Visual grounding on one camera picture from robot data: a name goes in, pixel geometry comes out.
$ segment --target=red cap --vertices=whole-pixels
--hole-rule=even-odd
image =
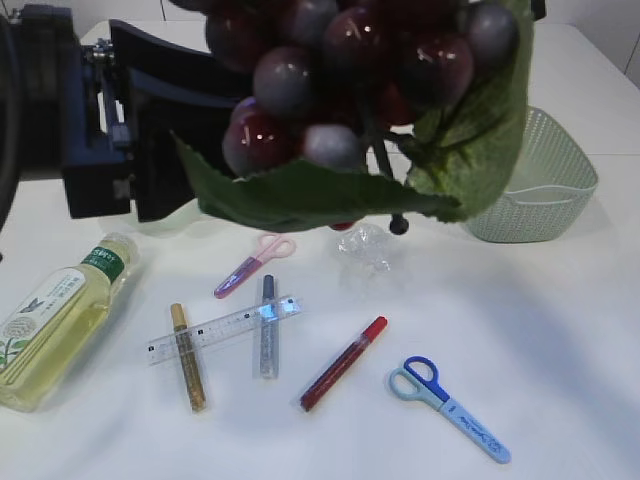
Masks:
[[[373,322],[371,325],[367,327],[367,329],[362,333],[362,335],[367,337],[370,342],[373,342],[376,339],[376,337],[380,335],[380,332],[384,330],[384,328],[387,326],[387,323],[389,322],[387,322],[386,318],[378,317],[376,318],[375,322]]]

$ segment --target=clear plastic ruler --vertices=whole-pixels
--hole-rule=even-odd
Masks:
[[[302,312],[300,300],[289,295],[269,303],[256,305],[240,312],[216,318],[200,325],[195,325],[165,337],[157,338],[147,344],[147,358],[151,365],[156,365],[190,351],[224,342],[225,340],[259,328],[265,322],[279,322]],[[178,351],[177,337],[188,335],[191,339],[189,351]]]

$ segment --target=gold glitter pen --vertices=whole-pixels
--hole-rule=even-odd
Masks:
[[[171,305],[171,318],[173,318],[173,331],[177,334],[187,329],[187,319],[184,315],[182,305],[175,303]],[[207,406],[207,400],[200,380],[198,360],[193,351],[191,338],[188,332],[176,335],[178,352],[180,353],[180,363],[182,363],[182,373],[187,384],[187,393],[191,402],[191,409],[194,413],[201,412]]]

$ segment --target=white table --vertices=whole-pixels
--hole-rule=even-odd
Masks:
[[[142,26],[195,46],[193,25]],[[193,204],[154,225],[132,216],[71,221],[60,182],[21,184],[0,237],[0,318],[44,272],[77,263],[110,231],[131,233],[147,261],[119,320],[44,410],[0,410],[0,478],[637,479],[640,140],[623,132],[638,124],[640,108],[631,106],[640,93],[571,27],[538,33],[536,54],[553,56],[535,59],[532,103],[588,153],[604,154],[592,156],[601,184],[571,230],[544,244],[492,245],[412,216],[396,240],[396,268],[375,282],[345,271],[331,253],[335,232],[294,235],[295,257],[265,270],[281,293],[306,301],[304,316],[282,326],[280,378],[252,378],[250,339],[206,351],[202,416],[190,413],[176,364],[145,364],[144,342],[169,333],[172,302],[194,323],[253,304],[257,277],[226,300],[211,291],[258,232],[199,217]],[[577,91],[566,78],[578,66],[555,72],[567,58],[602,75]],[[558,83],[545,83],[556,74]],[[575,108],[598,91],[609,100],[592,104],[593,123],[578,121]],[[609,103],[618,95],[619,111]],[[603,119],[610,130],[596,137]],[[295,408],[380,314],[390,325],[359,363],[313,413]],[[411,355],[436,361],[442,385],[511,449],[510,465],[493,463],[428,407],[388,392],[386,375]]]

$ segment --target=white wall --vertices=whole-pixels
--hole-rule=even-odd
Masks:
[[[79,35],[108,18],[130,20],[194,20],[199,14],[186,12],[168,0],[31,0],[70,6]],[[5,0],[7,7],[19,7],[25,0]],[[550,23],[575,25],[621,71],[640,87],[640,51],[631,61],[640,38],[640,0],[547,0]]]
[[[629,64],[627,75],[638,88],[640,88],[640,45],[636,48],[635,54]]]
[[[162,20],[160,0],[5,0],[9,10],[25,3],[44,3],[73,9],[76,33],[83,36],[96,23],[109,18]]]
[[[640,0],[547,0],[552,23],[575,25],[625,71],[640,37]]]

